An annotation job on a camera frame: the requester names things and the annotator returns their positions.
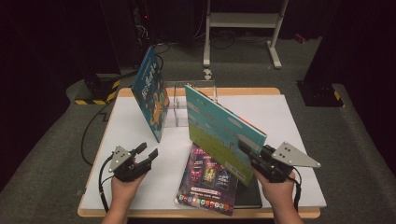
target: book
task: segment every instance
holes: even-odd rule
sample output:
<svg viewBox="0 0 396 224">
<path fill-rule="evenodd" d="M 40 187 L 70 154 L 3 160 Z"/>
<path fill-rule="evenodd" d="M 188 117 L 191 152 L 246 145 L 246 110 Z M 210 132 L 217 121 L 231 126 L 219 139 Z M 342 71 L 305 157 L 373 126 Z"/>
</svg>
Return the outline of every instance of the book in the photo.
<svg viewBox="0 0 396 224">
<path fill-rule="evenodd" d="M 153 47 L 148 48 L 131 89 L 148 126 L 157 142 L 160 142 L 169 98 Z"/>
<path fill-rule="evenodd" d="M 176 203 L 233 215 L 238 179 L 192 144 Z"/>
<path fill-rule="evenodd" d="M 259 155 L 267 135 L 202 92 L 185 89 L 190 140 L 248 186 L 253 171 L 239 142 Z"/>
</svg>

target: dark background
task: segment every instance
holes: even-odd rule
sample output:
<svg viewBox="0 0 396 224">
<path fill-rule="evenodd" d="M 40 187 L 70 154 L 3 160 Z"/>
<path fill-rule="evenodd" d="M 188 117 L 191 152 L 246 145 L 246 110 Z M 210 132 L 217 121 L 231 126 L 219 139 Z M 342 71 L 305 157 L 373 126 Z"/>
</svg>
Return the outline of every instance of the dark background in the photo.
<svg viewBox="0 0 396 224">
<path fill-rule="evenodd" d="M 166 11 L 160 13 L 155 1 L 147 2 L 154 30 L 152 40 L 157 36 L 191 43 L 198 31 L 202 2 L 161 1 L 191 11 L 179 13 L 177 18 L 166 15 Z M 278 1 L 266 1 L 264 5 L 259 0 L 248 1 L 243 7 L 237 1 L 230 1 L 227 7 L 221 1 L 213 2 L 213 10 L 223 11 L 277 11 L 279 7 Z M 291 0 L 286 13 L 280 38 L 293 38 L 295 34 L 306 39 L 323 36 L 305 80 L 346 86 L 368 133 L 394 173 L 392 103 L 396 93 L 392 68 L 396 36 L 392 30 L 396 22 L 390 1 L 347 0 L 338 5 L 338 1 L 330 0 Z M 171 25 L 178 32 L 170 35 L 166 22 L 174 19 Z M 120 53 L 106 22 L 100 1 L 2 2 L 0 189 L 70 105 L 65 95 L 67 87 L 95 74 L 121 73 Z M 128 52 L 134 57 L 131 66 L 139 64 L 141 49 Z"/>
</svg>

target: book cover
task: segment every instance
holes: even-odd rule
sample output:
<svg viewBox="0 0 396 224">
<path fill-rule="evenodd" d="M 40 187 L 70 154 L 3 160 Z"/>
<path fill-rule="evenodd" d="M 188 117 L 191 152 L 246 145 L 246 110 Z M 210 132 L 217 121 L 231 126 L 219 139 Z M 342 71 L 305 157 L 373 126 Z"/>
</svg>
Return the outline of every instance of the book cover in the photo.
<svg viewBox="0 0 396 224">
<path fill-rule="evenodd" d="M 267 135 L 189 85 L 185 89 L 190 140 L 248 186 L 253 171 L 238 142 L 259 155 Z"/>
<path fill-rule="evenodd" d="M 238 179 L 192 144 L 176 203 L 233 215 Z"/>
<path fill-rule="evenodd" d="M 169 98 L 153 47 L 148 48 L 131 89 L 148 126 L 160 142 Z"/>
</svg>

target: gray carpet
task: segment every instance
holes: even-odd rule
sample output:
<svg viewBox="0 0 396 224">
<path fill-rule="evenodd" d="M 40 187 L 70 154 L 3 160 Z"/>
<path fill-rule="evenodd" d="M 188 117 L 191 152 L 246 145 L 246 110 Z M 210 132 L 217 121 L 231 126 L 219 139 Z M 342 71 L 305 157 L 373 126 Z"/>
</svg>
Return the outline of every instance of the gray carpet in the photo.
<svg viewBox="0 0 396 224">
<path fill-rule="evenodd" d="M 278 40 L 282 69 L 275 70 L 263 41 L 237 41 L 211 50 L 213 78 L 219 87 L 276 87 L 285 94 L 308 153 L 322 163 L 316 170 L 328 206 L 305 223 L 394 223 L 396 180 L 378 153 L 342 85 L 334 84 L 345 107 L 307 107 L 296 80 L 304 75 L 320 39 L 301 45 Z M 226 47 L 214 39 L 212 45 Z M 163 58 L 165 80 L 204 79 L 203 47 L 178 44 L 156 48 Z M 129 87 L 134 77 L 121 80 Z M 81 138 L 101 105 L 74 105 L 82 81 L 65 91 L 71 104 L 26 157 L 0 194 L 0 223 L 99 223 L 77 210 L 91 166 L 80 154 Z M 103 112 L 106 118 L 112 105 Z M 104 115 L 89 126 L 84 155 L 93 162 L 106 128 Z M 227 223 L 238 223 L 242 220 Z M 135 219 L 134 223 L 191 223 L 186 220 Z M 262 223 L 252 219 L 248 223 Z"/>
</svg>

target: magazine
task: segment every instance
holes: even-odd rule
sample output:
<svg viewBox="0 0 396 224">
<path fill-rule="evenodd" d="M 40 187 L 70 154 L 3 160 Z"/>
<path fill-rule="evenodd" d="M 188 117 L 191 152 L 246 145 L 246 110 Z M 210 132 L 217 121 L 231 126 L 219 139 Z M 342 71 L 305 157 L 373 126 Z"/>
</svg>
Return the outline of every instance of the magazine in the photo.
<svg viewBox="0 0 396 224">
<path fill-rule="evenodd" d="M 232 216 L 237 183 L 234 175 L 192 144 L 176 202 Z"/>
<path fill-rule="evenodd" d="M 148 126 L 160 142 L 169 98 L 153 47 L 148 48 L 131 89 Z"/>
<path fill-rule="evenodd" d="M 193 87 L 185 89 L 190 140 L 248 186 L 253 171 L 239 142 L 259 155 L 267 135 Z"/>
</svg>

